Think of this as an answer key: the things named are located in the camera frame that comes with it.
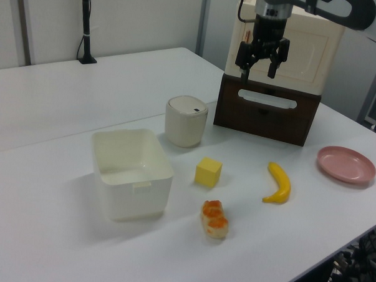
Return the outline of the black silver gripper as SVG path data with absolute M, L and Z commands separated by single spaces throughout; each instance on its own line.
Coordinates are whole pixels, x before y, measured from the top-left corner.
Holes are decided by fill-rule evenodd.
M 241 82 L 247 83 L 249 71 L 263 56 L 263 49 L 272 50 L 268 77 L 275 78 L 280 64 L 287 61 L 290 40 L 283 39 L 284 29 L 290 15 L 290 4 L 273 4 L 256 0 L 256 18 L 252 43 L 240 42 L 235 64 L 241 71 Z

